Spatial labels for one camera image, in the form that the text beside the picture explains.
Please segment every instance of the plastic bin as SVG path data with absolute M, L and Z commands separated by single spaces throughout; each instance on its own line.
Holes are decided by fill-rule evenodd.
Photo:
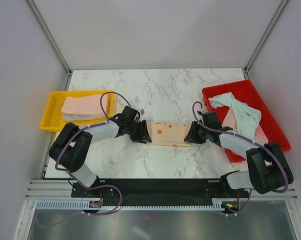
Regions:
M 202 89 L 203 100 L 207 109 L 209 111 L 216 111 L 221 123 L 224 121 L 229 108 L 227 106 L 212 108 L 209 98 L 229 92 L 232 92 L 237 100 L 261 111 L 261 121 L 259 124 L 268 138 L 269 143 L 278 143 L 283 151 L 291 149 L 290 143 L 250 80 L 237 81 Z M 225 151 L 231 163 L 245 161 L 243 157 L 235 155 L 231 150 L 225 149 Z
M 113 90 L 94 90 L 94 91 L 52 91 L 49 95 L 48 102 L 46 105 L 46 109 L 44 115 L 41 119 L 40 129 L 46 130 L 49 132 L 60 132 L 63 127 L 68 123 L 63 120 L 62 107 L 64 105 L 65 99 L 67 97 L 86 97 L 97 94 L 103 94 L 106 92 L 112 92 Z M 108 101 L 107 101 L 107 114 L 112 117 L 113 116 L 113 106 L 114 106 L 114 97 L 113 93 L 109 93 Z M 85 120 L 85 121 L 75 121 L 76 125 L 92 125 L 96 123 L 101 123 L 106 120 L 106 117 L 93 119 L 93 120 Z

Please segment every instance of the white cloth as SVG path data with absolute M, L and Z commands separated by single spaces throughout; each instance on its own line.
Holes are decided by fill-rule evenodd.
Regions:
M 238 101 L 231 92 L 209 98 L 211 106 L 216 109 L 227 106 L 234 112 L 239 134 L 254 140 L 255 131 L 262 119 L 261 111 Z

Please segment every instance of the yellow bin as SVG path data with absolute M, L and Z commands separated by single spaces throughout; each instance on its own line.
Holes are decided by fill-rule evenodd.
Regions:
M 67 97 L 86 97 L 96 94 L 103 94 L 106 92 L 113 92 L 113 90 L 96 90 L 96 91 L 53 91 L 49 95 L 49 99 L 46 105 L 44 115 L 41 119 L 40 129 L 46 130 L 49 132 L 60 132 L 63 127 L 68 123 L 63 120 L 62 107 L 64 105 L 65 99 Z M 113 116 L 113 107 L 115 102 L 115 94 L 109 93 L 107 101 L 107 114 Z M 96 124 L 106 120 L 106 117 L 85 120 L 85 121 L 75 121 L 76 125 L 88 125 Z

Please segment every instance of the cloth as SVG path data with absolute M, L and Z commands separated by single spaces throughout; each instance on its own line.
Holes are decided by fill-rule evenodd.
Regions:
M 236 119 L 234 116 L 233 110 L 229 109 L 227 112 L 226 117 L 224 118 L 224 121 L 222 122 L 221 126 L 224 127 L 231 127 L 236 132 L 238 132 L 236 127 Z M 266 137 L 261 125 L 258 125 L 256 132 L 255 132 L 255 142 L 267 144 L 269 142 L 268 138 Z
M 81 115 L 81 116 L 103 116 L 100 105 L 100 94 L 82 97 L 67 97 L 61 108 L 63 114 Z M 102 98 L 102 106 L 107 111 L 108 97 Z
M 238 101 L 231 92 L 210 97 L 209 101 L 214 109 L 223 106 L 229 107 L 236 119 L 238 133 L 249 139 L 255 139 L 256 129 L 262 119 L 261 111 Z
M 102 118 L 104 118 L 104 114 L 99 115 L 99 116 L 94 116 L 94 115 L 83 116 L 83 115 L 64 114 L 62 116 L 62 119 L 65 122 L 87 121 L 87 120 L 102 119 Z
M 151 139 L 147 145 L 190 147 L 190 143 L 184 142 L 190 128 L 191 126 L 187 124 L 147 122 L 147 130 Z

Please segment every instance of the white marble surface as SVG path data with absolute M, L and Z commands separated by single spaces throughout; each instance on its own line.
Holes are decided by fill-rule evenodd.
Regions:
M 76 70 L 70 91 L 112 89 L 124 95 L 141 119 L 191 124 L 192 104 L 203 102 L 202 89 L 243 80 L 240 68 Z M 117 112 L 124 101 L 119 99 Z M 90 146 L 87 165 L 100 178 L 218 178 L 247 170 L 246 162 L 230 163 L 223 148 L 214 144 L 191 147 L 146 146 L 128 136 L 106 139 Z M 68 178 L 50 159 L 46 178 Z

